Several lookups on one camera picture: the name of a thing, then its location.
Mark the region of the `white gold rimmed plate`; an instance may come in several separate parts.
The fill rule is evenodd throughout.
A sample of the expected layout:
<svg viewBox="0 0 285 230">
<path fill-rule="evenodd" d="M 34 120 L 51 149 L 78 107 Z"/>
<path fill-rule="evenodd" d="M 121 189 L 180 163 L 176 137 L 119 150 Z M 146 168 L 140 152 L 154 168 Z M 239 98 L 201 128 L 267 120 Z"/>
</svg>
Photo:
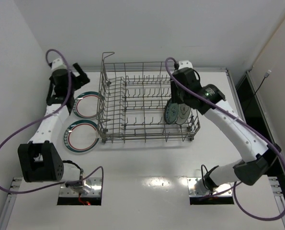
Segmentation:
<svg viewBox="0 0 285 230">
<path fill-rule="evenodd" d="M 184 103 L 179 104 L 179 111 L 175 124 L 183 125 L 187 121 L 190 113 L 191 113 L 191 108 L 189 106 L 187 106 Z"/>
</svg>

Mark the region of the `blue floral green plate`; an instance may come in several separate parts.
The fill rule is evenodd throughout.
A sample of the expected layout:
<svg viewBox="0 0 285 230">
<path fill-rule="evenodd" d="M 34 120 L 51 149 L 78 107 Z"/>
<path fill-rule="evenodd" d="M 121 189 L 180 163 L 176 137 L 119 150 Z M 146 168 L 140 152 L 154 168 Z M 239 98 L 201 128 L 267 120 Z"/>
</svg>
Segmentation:
<svg viewBox="0 0 285 230">
<path fill-rule="evenodd" d="M 172 102 L 172 98 L 167 101 L 164 107 L 164 121 L 167 125 L 176 124 L 179 117 L 180 105 Z"/>
</svg>

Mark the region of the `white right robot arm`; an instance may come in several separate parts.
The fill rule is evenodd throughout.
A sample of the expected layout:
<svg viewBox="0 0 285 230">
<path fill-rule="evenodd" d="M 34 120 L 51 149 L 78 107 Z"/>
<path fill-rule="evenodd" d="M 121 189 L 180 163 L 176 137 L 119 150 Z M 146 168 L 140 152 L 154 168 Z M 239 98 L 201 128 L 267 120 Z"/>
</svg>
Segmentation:
<svg viewBox="0 0 285 230">
<path fill-rule="evenodd" d="M 225 183 L 242 182 L 254 185 L 274 164 L 278 145 L 267 143 L 248 128 L 238 114 L 233 111 L 225 95 L 213 85 L 202 86 L 198 73 L 189 66 L 175 64 L 171 73 L 172 100 L 197 110 L 214 123 L 235 146 L 239 161 L 215 166 L 200 179 L 195 186 L 199 194 L 209 194 Z"/>
</svg>

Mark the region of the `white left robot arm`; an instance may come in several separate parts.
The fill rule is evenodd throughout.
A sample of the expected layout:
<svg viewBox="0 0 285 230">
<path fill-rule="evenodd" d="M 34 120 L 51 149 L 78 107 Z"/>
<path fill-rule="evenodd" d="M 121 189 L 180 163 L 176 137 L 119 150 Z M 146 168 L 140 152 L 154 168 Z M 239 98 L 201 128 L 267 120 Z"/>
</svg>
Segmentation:
<svg viewBox="0 0 285 230">
<path fill-rule="evenodd" d="M 70 160 L 62 160 L 55 143 L 74 106 L 74 92 L 90 82 L 78 63 L 75 76 L 61 59 L 50 64 L 52 75 L 46 98 L 46 113 L 36 133 L 26 144 L 18 147 L 23 178 L 33 182 L 64 182 L 66 186 L 80 186 L 83 169 Z"/>
</svg>

